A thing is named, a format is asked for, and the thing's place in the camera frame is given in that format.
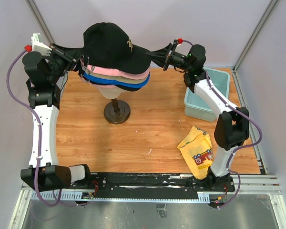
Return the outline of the pink cap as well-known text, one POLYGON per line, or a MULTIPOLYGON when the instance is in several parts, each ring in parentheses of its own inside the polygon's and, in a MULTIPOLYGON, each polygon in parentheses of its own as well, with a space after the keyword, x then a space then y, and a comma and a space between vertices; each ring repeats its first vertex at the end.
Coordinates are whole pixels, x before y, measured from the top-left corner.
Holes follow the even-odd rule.
POLYGON ((110 69, 110 68, 102 68, 102 67, 97 67, 93 65, 85 65, 83 59, 80 59, 81 66, 83 69, 88 71, 90 75, 94 74, 100 74, 100 75, 107 75, 110 77, 124 77, 128 79, 133 79, 133 80, 140 80, 144 79, 148 76, 150 73, 150 67, 147 68, 147 70, 141 74, 133 74, 133 73, 126 73, 118 69, 110 69))

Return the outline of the blue cap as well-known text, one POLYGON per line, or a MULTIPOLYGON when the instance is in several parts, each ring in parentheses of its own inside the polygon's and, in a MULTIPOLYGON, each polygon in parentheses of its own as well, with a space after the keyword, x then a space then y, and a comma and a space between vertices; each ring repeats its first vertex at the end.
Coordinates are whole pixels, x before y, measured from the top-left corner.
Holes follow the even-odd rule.
POLYGON ((92 83, 92 84, 101 85, 101 86, 108 86, 108 85, 117 86, 118 88, 128 90, 128 91, 138 91, 142 87, 147 85, 150 79, 150 73, 147 75, 147 77, 143 80, 142 83, 124 83, 124 82, 117 81, 115 79, 111 80, 111 79, 98 78, 96 76, 92 76, 86 73, 84 73, 82 77, 85 81, 92 83))

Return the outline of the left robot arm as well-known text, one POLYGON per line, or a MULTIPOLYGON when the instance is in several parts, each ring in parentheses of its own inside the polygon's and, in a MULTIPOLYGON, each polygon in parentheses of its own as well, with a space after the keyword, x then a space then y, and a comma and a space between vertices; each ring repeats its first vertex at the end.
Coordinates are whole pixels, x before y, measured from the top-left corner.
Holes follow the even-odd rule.
POLYGON ((33 145, 27 169, 20 177, 35 191, 69 188, 76 184, 83 189, 92 185, 86 164, 61 166, 56 153, 56 124, 62 89, 60 78, 68 75, 80 62, 82 48, 66 48, 50 44, 43 51, 33 47, 22 58, 28 75, 28 106, 33 117, 33 145))

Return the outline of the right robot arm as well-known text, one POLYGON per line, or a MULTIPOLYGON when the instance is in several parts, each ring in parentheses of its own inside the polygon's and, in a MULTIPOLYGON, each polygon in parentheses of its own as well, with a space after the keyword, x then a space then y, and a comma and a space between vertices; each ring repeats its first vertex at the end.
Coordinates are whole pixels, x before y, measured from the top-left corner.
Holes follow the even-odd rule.
POLYGON ((204 69, 205 47, 194 44, 188 54, 183 55, 176 52, 177 45, 183 42, 182 39, 177 39, 162 49, 147 51, 146 54, 164 71, 171 65, 182 72, 186 87, 202 98, 215 114, 217 123, 214 137, 218 148, 203 184, 210 190, 217 191, 228 181, 235 154, 245 147, 244 142, 249 138, 249 111, 245 107, 236 106, 214 86, 204 69))

